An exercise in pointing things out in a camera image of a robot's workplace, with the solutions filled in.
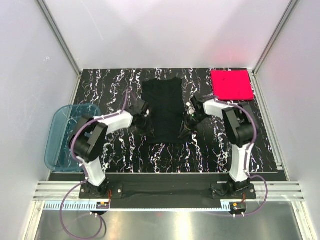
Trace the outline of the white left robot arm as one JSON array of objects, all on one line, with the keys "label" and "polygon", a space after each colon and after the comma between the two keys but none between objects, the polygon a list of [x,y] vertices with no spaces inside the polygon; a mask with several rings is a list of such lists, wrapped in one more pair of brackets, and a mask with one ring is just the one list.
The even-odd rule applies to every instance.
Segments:
[{"label": "white left robot arm", "polygon": [[131,127],[135,127],[141,135],[154,135],[150,105],[142,99],[108,115],[83,115],[69,136],[68,146],[73,159],[84,171],[84,184],[89,193],[97,198],[103,198],[109,192],[100,161],[106,136]]}]

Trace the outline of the black t shirt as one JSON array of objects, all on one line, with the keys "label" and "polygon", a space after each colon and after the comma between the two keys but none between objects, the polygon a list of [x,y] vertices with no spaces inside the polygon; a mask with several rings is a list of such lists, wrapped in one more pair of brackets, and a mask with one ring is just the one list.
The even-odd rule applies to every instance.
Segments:
[{"label": "black t shirt", "polygon": [[182,79],[150,79],[141,85],[141,98],[149,104],[153,135],[146,138],[150,145],[184,144],[180,130],[186,112],[183,101]]}]

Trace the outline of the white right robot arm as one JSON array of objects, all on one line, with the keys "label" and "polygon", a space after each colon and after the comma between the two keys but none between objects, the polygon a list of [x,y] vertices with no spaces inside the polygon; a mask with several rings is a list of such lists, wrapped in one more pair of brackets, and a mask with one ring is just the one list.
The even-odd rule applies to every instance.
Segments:
[{"label": "white right robot arm", "polygon": [[235,104],[218,100],[217,96],[194,94],[186,104],[179,138],[197,132],[198,124],[209,117],[223,120],[225,133],[232,146],[232,160],[227,183],[212,191],[224,197],[239,198],[250,186],[250,157],[258,136],[256,119],[248,103]]}]

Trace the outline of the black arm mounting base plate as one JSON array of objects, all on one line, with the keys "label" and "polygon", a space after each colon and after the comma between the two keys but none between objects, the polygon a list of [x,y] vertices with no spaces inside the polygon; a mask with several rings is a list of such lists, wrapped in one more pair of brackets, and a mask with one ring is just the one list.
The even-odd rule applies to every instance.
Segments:
[{"label": "black arm mounting base plate", "polygon": [[245,199],[257,198],[254,185],[242,193],[219,196],[213,189],[219,190],[229,180],[227,173],[108,173],[108,193],[97,197],[83,184],[80,187],[81,199],[124,199],[131,196],[196,196],[212,199]]}]

